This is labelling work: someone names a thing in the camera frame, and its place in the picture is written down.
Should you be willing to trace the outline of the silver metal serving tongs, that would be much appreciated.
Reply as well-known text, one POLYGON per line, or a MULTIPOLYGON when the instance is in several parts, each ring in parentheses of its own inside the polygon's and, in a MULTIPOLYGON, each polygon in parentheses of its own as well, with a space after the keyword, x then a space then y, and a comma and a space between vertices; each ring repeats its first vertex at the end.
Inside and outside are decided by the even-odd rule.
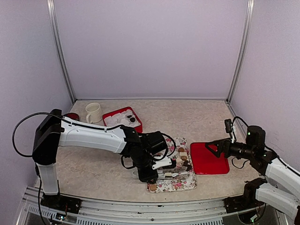
POLYGON ((192 174, 190 172, 163 172, 158 170, 157 180, 172 180, 172 179, 186 179, 192 174))

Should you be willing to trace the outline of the red box lid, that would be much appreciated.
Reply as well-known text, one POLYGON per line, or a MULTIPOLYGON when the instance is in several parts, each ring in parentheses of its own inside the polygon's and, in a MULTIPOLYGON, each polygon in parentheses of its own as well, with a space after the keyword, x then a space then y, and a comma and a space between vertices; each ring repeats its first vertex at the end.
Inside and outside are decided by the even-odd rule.
POLYGON ((190 155, 196 175, 221 175, 230 171, 228 159, 224 154, 216 157, 205 147, 204 142, 191 143, 190 155))

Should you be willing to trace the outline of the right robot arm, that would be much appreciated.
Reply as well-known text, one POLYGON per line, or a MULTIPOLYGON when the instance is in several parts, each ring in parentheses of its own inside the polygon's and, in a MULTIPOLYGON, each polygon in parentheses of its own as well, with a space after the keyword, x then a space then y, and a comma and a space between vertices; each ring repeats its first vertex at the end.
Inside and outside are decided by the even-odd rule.
POLYGON ((225 199, 228 213, 267 204, 300 223, 300 173, 285 163, 265 145, 265 131, 248 126, 246 142, 230 138, 205 143, 214 156, 246 159, 263 177, 248 181, 242 195, 225 199))

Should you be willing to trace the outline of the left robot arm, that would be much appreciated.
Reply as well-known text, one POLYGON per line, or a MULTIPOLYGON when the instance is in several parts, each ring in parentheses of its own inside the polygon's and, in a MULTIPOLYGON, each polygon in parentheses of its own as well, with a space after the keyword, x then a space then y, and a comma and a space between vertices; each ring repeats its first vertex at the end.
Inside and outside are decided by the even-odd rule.
POLYGON ((157 171, 152 168, 154 161, 134 128, 89 125, 63 117, 61 111, 55 109, 36 129, 32 157, 39 171, 43 192, 48 202, 57 209, 65 205, 66 199, 59 193, 56 156, 59 147, 69 146, 121 154, 132 159, 141 182, 156 181, 158 178, 157 171))

